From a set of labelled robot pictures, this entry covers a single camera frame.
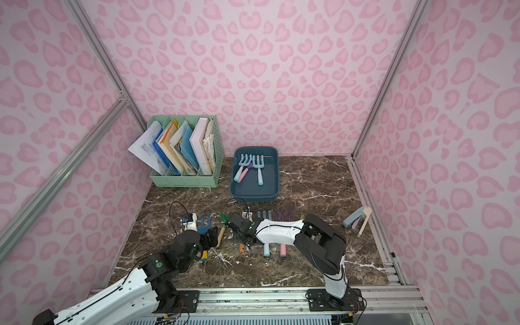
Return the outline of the blue rake yellow handle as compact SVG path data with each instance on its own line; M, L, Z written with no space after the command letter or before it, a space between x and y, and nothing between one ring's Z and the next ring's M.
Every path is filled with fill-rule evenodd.
M204 215L200 215L200 227L198 227L198 233L201 237L201 245L203 247L202 261L208 260L208 250L211 248L211 216L207 218L207 223L204 222Z

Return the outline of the dark green rake wooden handle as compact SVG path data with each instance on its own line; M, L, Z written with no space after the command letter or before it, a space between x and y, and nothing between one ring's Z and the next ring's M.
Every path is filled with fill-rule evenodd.
M217 246L216 246L217 248L219 248L222 244L222 240L223 240L224 234L226 232L226 228L227 228L227 222L228 222L230 216L228 214L220 213L220 218L222 221L222 228L219 231L219 235L217 238Z

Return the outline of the light blue rake mint handle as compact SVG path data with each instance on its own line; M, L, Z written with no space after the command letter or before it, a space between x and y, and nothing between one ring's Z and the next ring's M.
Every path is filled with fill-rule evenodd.
M268 219L272 221L272 212L271 211L262 211L262 213L258 212L257 214L258 218L262 217L263 219ZM269 257L270 256L270 250L269 250L269 244L263 244L264 247L264 256Z

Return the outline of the teal rake mint handle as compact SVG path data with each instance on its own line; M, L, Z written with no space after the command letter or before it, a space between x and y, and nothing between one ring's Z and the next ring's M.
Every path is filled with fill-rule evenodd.
M241 175L245 167L249 166L252 161L251 154L241 154L240 161L238 162L239 169L234 176L234 181L237 183L241 182Z

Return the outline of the purple rake pink handle small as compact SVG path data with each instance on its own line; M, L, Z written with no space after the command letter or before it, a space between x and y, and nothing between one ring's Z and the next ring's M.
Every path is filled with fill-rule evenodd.
M248 173L249 169L253 167L253 164L250 163L245 169L244 171L241 173L239 179L238 179L238 182L241 183L241 181L245 178L246 174Z

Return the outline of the light blue rake white handle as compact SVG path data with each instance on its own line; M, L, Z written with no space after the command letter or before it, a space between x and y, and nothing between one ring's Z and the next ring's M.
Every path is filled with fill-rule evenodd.
M264 178L262 174L262 169L264 168L264 166L264 155L254 155L253 167L257 169L257 183L259 186L264 185Z

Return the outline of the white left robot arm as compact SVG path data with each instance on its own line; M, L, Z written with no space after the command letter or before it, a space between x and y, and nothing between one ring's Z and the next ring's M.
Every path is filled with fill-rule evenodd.
M42 311L32 323L124 324L157 311L176 314L182 303L173 279L217 246L218 234L217 226L204 234L185 230L170 245L138 261L123 279L68 309Z

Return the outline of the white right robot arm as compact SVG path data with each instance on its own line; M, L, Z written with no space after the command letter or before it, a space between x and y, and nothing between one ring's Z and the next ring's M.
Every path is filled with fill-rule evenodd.
M258 218L251 221L237 213L226 226L245 244L293 246L324 276L325 290L335 299L343 299L349 286L345 273L346 238L316 215L294 222Z

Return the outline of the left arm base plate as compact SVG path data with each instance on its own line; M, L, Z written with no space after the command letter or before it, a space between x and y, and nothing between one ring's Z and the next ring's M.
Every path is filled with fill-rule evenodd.
M200 291L174 290L172 293L156 298L158 305L152 309L153 314L196 313Z

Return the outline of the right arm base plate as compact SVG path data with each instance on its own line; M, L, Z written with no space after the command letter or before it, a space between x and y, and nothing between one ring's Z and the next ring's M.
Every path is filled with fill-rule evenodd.
M309 289L305 297L310 311L348 311L355 314L364 311L367 306L367 302L358 288L347 287L343 298L329 295L325 289Z

